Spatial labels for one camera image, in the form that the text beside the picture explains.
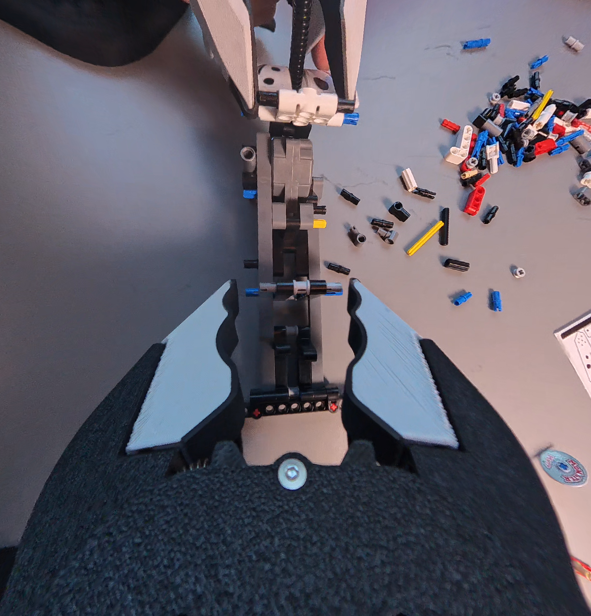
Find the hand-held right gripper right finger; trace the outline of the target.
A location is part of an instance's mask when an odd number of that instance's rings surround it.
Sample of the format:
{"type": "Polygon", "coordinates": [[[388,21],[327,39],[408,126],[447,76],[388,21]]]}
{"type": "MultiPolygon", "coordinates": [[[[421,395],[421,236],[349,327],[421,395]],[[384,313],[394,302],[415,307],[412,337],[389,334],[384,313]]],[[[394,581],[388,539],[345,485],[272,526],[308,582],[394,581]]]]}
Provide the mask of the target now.
{"type": "Polygon", "coordinates": [[[412,465],[410,445],[458,449],[415,330],[355,278],[347,311],[354,353],[343,399],[348,442],[369,442],[380,465],[412,465]]]}

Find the white printed sticker sheet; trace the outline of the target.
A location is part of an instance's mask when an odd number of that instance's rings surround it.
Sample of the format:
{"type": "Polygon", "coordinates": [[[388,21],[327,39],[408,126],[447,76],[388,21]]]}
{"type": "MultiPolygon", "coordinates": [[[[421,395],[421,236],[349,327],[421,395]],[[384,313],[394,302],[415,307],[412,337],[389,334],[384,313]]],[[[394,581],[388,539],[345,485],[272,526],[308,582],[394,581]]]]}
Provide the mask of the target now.
{"type": "Polygon", "coordinates": [[[591,398],[591,311],[554,332],[591,398]]]}

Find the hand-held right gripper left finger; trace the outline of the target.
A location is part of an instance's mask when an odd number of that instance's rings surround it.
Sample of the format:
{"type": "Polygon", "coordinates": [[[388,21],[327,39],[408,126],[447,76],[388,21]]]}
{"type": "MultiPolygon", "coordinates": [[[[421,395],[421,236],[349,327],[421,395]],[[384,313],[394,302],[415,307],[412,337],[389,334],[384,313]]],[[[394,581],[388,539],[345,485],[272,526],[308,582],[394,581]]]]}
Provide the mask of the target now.
{"type": "Polygon", "coordinates": [[[210,458],[218,442],[241,443],[245,404],[231,359],[238,312],[237,283],[229,280],[163,340],[128,455],[175,447],[185,458],[210,458]]]}

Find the round blue printed disc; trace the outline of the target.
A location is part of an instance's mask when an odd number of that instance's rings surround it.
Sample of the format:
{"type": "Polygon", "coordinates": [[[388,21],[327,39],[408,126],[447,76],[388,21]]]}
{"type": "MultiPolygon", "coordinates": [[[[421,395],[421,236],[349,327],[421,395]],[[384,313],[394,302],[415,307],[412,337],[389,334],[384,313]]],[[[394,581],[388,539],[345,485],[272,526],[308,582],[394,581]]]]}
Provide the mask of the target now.
{"type": "Polygon", "coordinates": [[[563,485],[581,487],[587,483],[586,468],[568,453],[547,449],[539,455],[539,462],[549,477],[563,485]]]}

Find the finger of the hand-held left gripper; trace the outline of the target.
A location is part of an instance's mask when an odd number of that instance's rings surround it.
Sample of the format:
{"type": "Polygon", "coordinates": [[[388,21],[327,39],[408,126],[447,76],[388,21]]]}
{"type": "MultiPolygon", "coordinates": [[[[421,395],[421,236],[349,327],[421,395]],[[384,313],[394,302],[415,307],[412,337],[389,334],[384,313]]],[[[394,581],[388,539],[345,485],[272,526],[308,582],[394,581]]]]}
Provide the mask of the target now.
{"type": "Polygon", "coordinates": [[[190,1],[210,56],[221,66],[241,111],[257,118],[258,77],[250,1],[190,1]]]}
{"type": "Polygon", "coordinates": [[[366,1],[320,1],[324,23],[326,63],[321,70],[329,73],[338,108],[356,108],[356,84],[363,45],[366,1]]]}

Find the person's left hand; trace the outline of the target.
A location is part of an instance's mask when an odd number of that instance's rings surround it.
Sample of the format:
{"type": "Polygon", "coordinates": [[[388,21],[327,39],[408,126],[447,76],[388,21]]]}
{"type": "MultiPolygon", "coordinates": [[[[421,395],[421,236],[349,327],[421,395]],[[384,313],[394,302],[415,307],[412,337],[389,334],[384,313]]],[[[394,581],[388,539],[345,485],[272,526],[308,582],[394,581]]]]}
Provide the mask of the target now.
{"type": "MultiPolygon", "coordinates": [[[[279,1],[251,1],[253,10],[253,26],[274,29],[276,6],[279,1]]],[[[308,31],[307,52],[310,53],[315,67],[330,73],[330,64],[325,50],[325,26],[322,11],[316,2],[308,31]]]]}

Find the pile of small toy bricks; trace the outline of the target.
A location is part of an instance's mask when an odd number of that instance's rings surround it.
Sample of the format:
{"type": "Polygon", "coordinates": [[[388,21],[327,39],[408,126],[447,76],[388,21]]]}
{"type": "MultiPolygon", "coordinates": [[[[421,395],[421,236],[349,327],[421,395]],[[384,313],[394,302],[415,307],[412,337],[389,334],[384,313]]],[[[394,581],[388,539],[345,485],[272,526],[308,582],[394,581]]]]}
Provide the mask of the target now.
{"type": "Polygon", "coordinates": [[[541,90],[538,70],[531,71],[527,88],[519,88],[519,80],[519,75],[509,78],[471,123],[460,125],[445,161],[458,167],[468,198],[476,186],[486,190],[502,165],[518,169],[575,150],[578,188],[573,198],[582,206],[590,205],[591,98],[580,103],[556,98],[553,90],[541,90]]]}

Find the grey desk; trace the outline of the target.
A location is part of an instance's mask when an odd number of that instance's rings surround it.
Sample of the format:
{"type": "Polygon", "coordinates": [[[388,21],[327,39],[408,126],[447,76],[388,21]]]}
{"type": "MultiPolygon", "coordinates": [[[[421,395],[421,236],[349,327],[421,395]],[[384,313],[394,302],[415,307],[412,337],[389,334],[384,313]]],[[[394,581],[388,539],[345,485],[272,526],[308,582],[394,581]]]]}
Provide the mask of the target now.
{"type": "MultiPolygon", "coordinates": [[[[579,489],[538,473],[570,552],[591,565],[591,401],[552,333],[591,308],[591,206],[569,195],[576,163],[568,152],[503,165],[488,189],[500,212],[486,226],[457,212],[465,190],[441,162],[453,140],[438,127],[461,123],[545,54],[544,85],[591,97],[591,1],[368,6],[363,119],[313,132],[330,203],[322,255],[438,343],[530,453],[548,445],[585,463],[579,489]],[[491,44],[462,49],[480,38],[491,44]],[[434,199],[404,188],[408,167],[434,199]],[[389,214],[396,201],[406,222],[389,214]],[[408,256],[445,207],[448,245],[438,233],[408,256]],[[394,223],[394,245],[372,218],[394,223]],[[447,258],[470,270],[446,269],[447,258]],[[472,298],[454,306],[465,291],[472,298]]],[[[0,545],[18,539],[66,441],[141,351],[226,278],[251,285],[241,259],[253,205],[228,173],[253,124],[198,36],[185,19],[148,58],[98,69],[0,22],[0,545]]]]}

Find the toy brick vehicle chassis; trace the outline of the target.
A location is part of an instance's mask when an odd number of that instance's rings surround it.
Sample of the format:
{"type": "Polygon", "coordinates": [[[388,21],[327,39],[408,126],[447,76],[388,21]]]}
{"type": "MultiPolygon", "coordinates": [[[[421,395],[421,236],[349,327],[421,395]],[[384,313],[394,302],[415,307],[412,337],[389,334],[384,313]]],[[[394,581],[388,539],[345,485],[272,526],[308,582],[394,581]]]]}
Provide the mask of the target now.
{"type": "Polygon", "coordinates": [[[258,217],[258,257],[245,261],[259,277],[245,291],[259,298],[261,388],[251,389],[247,405],[255,419],[339,406],[338,389],[324,379],[321,299],[343,287],[320,278],[324,180],[313,174],[309,136],[314,126],[355,125],[359,116],[338,108],[329,73],[307,52],[316,2],[292,1],[289,65],[259,64],[258,117],[269,130],[241,150],[244,196],[255,199],[258,217]]]}

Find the yellow toy brick axle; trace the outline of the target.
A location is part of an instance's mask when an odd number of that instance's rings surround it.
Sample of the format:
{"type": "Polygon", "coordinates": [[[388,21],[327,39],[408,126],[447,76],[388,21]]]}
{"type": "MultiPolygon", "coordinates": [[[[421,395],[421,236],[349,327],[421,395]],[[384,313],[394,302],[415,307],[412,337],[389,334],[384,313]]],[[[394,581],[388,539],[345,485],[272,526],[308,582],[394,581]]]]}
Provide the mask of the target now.
{"type": "Polygon", "coordinates": [[[419,251],[431,238],[438,234],[443,222],[438,221],[433,227],[428,229],[410,248],[407,249],[407,255],[413,256],[419,251]]]}

